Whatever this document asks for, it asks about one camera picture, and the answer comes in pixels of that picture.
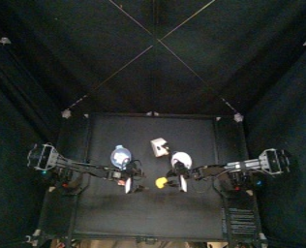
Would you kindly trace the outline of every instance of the ceiling crossbar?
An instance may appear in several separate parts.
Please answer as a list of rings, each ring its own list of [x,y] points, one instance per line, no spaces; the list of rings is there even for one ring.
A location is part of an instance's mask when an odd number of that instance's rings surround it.
[[[121,13],[137,24],[137,26],[148,33],[149,36],[153,36],[152,32],[144,27],[144,25],[135,19],[133,16],[131,16],[123,8],[120,8],[116,3],[112,0],[108,0],[109,3],[121,11]],[[168,52],[173,55],[173,57],[180,61],[180,63],[185,66],[185,68],[192,72],[192,74],[197,77],[197,79],[204,83],[204,85],[208,87],[212,94],[221,100],[221,102],[225,104],[225,106],[233,111],[235,114],[240,114],[239,111],[235,109],[235,107],[229,104],[229,102],[220,96],[219,92],[208,86],[207,81],[201,78],[201,76],[196,73],[196,71],[191,68],[191,66],[184,62],[184,60],[177,56],[177,54],[172,51],[172,49],[167,46],[167,44],[163,42],[163,40],[192,19],[195,16],[205,10],[208,6],[215,2],[216,0],[211,0],[160,39],[155,39],[155,41],[161,44],[161,46],[168,50]],[[97,82],[91,87],[89,92],[83,95],[68,107],[65,110],[71,110],[91,94],[93,91],[96,91],[113,77],[115,75],[123,71],[123,69],[132,64],[132,62],[141,57],[147,51],[153,47],[153,45],[148,46],[145,50],[143,50],[121,67],[119,70],[116,70],[101,82]]]

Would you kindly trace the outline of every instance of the black curtain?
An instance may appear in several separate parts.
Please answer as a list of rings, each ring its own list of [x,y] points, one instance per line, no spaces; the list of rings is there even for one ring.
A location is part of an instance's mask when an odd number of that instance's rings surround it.
[[[27,152],[33,143],[56,141],[60,121],[12,45],[0,45],[0,244],[12,247],[23,247],[33,232],[44,193],[39,175],[25,166]]]
[[[306,247],[306,51],[245,119],[252,157],[275,147],[295,160],[259,195],[267,235],[281,247]]]

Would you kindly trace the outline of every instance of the yellow object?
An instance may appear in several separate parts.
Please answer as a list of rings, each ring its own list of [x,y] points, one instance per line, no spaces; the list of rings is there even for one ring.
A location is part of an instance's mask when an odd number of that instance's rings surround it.
[[[164,188],[164,183],[167,182],[167,178],[165,177],[160,177],[156,181],[155,181],[155,185],[159,189]]]

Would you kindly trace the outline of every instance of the cable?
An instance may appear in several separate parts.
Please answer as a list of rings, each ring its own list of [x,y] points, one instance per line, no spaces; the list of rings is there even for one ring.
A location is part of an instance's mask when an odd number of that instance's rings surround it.
[[[164,48],[169,51],[169,53],[176,57],[176,59],[181,62],[181,64],[188,68],[188,70],[193,73],[193,75],[199,78],[199,80],[204,83],[205,87],[211,90],[211,92],[221,100],[221,102],[229,107],[229,109],[233,111],[233,113],[239,113],[239,111],[232,107],[232,105],[229,104],[229,102],[220,96],[220,94],[217,93],[217,91],[211,86],[208,86],[208,83],[205,82],[205,80],[199,76],[199,74],[189,67],[189,65],[181,60],[181,58],[171,50],[171,48],[167,46],[167,44],[161,40],[157,40],[157,41],[164,46]]]
[[[191,180],[191,187],[192,187],[192,189],[195,190],[195,192],[196,192],[197,194],[204,194],[204,193],[208,192],[208,190],[209,190],[209,188],[211,188],[211,184],[208,184],[207,188],[205,188],[203,191],[199,191],[199,190],[196,189],[195,185],[193,185],[193,181]]]
[[[209,1],[161,38],[164,40],[216,0]]]

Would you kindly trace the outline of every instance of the black mat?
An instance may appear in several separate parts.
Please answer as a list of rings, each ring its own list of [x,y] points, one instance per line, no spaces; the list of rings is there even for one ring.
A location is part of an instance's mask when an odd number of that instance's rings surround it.
[[[237,131],[228,129],[236,136]],[[164,138],[172,150],[191,155],[193,167],[213,164],[216,151],[223,149],[216,146],[212,119],[91,116],[88,158],[109,165],[109,154],[121,144],[143,163],[147,178],[141,184],[149,190],[125,195],[115,183],[92,177],[77,203],[73,234],[223,239],[221,202],[211,184],[189,181],[188,193],[176,188],[159,190],[153,185],[169,170],[168,158],[153,156],[149,141],[156,138]],[[229,146],[237,150],[236,143]]]

